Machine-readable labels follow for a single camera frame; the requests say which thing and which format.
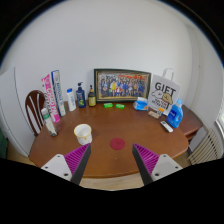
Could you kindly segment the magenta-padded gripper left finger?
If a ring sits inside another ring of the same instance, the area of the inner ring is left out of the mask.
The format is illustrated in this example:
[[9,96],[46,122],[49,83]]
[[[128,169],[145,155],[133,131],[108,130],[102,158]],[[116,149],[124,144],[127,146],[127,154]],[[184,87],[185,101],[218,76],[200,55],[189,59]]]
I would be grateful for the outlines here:
[[91,154],[91,144],[83,145],[66,155],[56,154],[42,169],[79,185]]

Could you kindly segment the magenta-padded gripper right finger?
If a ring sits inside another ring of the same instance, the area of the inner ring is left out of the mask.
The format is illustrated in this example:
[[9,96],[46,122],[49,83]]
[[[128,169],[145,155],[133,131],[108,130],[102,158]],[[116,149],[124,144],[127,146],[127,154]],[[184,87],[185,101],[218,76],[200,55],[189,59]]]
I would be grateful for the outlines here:
[[132,154],[144,185],[150,184],[182,169],[182,167],[167,154],[158,155],[139,144],[134,144],[132,146]]

